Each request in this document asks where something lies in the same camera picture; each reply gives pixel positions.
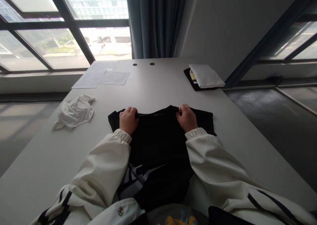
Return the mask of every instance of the paper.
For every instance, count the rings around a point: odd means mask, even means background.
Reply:
[[[114,70],[119,61],[94,61],[89,67],[91,70]]]
[[[96,88],[105,74],[105,70],[87,70],[84,75],[73,85],[74,88]]]
[[[130,73],[106,71],[100,84],[124,85]]]

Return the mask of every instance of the dark blue curtain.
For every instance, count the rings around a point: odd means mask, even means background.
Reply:
[[[127,0],[132,58],[173,57],[185,0]]]
[[[295,0],[263,39],[227,78],[225,81],[226,88],[234,87],[241,80],[257,60],[280,39],[284,32],[287,31],[294,22],[296,22],[312,1],[313,0]]]

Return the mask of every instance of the hand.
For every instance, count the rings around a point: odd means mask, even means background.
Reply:
[[[196,115],[187,104],[182,104],[179,107],[179,112],[176,112],[176,118],[179,125],[186,133],[198,128]]]
[[[130,136],[134,133],[136,127],[138,126],[139,119],[135,118],[135,114],[138,113],[138,110],[136,108],[128,107],[125,111],[121,112],[119,117],[119,128],[126,133],[128,133]]]

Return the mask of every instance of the table surface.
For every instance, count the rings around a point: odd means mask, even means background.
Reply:
[[[88,152],[112,133],[108,115],[113,111],[132,106],[140,113],[152,113],[182,103],[214,114],[221,143],[257,181],[307,210],[317,210],[317,194],[221,89],[192,89],[183,73],[192,63],[197,62],[192,58],[121,60],[115,71],[130,72],[124,86],[99,84],[94,89],[71,90],[64,100],[82,94],[96,98],[93,119],[73,130],[53,132],[60,106],[56,109],[0,179],[0,223],[29,223],[51,206]]]

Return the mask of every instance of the folded white cloth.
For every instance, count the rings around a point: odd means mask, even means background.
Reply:
[[[223,87],[225,83],[209,65],[190,64],[200,88]]]
[[[81,95],[75,99],[65,101],[58,112],[58,121],[53,125],[53,130],[62,129],[65,126],[75,128],[90,121],[94,114],[94,109],[90,102],[94,101],[92,96]]]

